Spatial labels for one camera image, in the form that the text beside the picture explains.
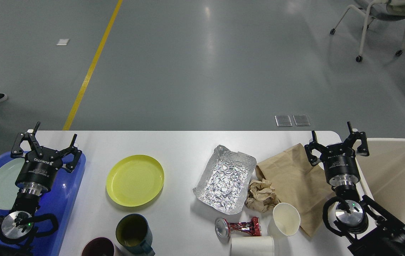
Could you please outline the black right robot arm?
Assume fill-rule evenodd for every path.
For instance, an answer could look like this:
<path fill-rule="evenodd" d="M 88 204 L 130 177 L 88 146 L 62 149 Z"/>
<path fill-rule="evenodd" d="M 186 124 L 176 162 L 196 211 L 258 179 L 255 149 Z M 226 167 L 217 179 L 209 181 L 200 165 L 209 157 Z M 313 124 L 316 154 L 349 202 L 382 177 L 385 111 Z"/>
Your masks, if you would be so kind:
<path fill-rule="evenodd" d="M 323 164 L 326 183 L 335 196 L 323 205 L 322 219 L 333 234 L 346 237 L 354 256 L 405 256 L 405 224 L 370 196 L 360 196 L 356 156 L 369 156 L 365 132 L 347 122 L 349 136 L 340 143 L 318 143 L 316 131 L 304 146 L 312 166 Z"/>

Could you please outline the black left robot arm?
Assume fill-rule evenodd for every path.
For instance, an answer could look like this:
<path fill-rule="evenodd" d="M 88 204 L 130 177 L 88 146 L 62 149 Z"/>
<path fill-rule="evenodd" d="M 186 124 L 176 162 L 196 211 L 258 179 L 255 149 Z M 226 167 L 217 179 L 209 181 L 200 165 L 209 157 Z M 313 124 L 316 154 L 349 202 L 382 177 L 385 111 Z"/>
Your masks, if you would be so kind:
<path fill-rule="evenodd" d="M 83 154 L 75 145 L 77 134 L 65 149 L 41 146 L 36 138 L 39 126 L 37 122 L 32 131 L 19 133 L 11 149 L 11 158 L 25 162 L 15 180 L 15 201 L 8 214 L 0 215 L 0 256 L 31 256 L 35 238 L 58 231 L 55 214 L 37 214 L 41 197 L 52 190 L 59 170 L 72 173 Z"/>

